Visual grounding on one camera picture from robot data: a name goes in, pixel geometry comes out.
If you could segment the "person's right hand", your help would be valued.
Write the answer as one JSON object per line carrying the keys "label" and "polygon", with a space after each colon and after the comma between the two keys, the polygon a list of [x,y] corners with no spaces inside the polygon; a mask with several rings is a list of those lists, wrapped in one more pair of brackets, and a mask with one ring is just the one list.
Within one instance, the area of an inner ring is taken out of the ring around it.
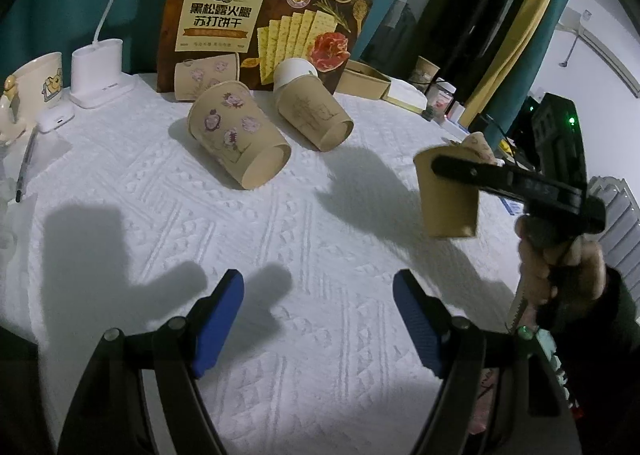
{"label": "person's right hand", "polygon": [[515,223],[520,239],[520,273],[523,298],[535,308],[560,295],[574,307],[585,305],[602,296],[606,284],[606,265],[602,249],[595,241],[578,237],[570,245],[539,249],[530,241],[529,219]]}

